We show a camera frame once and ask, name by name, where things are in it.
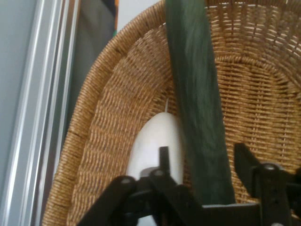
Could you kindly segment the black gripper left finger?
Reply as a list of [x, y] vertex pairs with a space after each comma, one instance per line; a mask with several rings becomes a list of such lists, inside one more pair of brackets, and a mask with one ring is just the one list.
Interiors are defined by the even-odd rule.
[[136, 226], [151, 216], [157, 226], [199, 226], [202, 208], [187, 187], [170, 176], [168, 147], [159, 149], [159, 166], [135, 180], [118, 176], [79, 221], [79, 226]]

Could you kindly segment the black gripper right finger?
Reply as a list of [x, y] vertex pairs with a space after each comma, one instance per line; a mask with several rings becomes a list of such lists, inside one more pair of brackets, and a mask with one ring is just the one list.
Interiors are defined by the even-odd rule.
[[234, 145], [235, 172], [249, 195], [259, 199], [261, 226], [301, 224], [301, 176], [260, 162], [243, 143]]

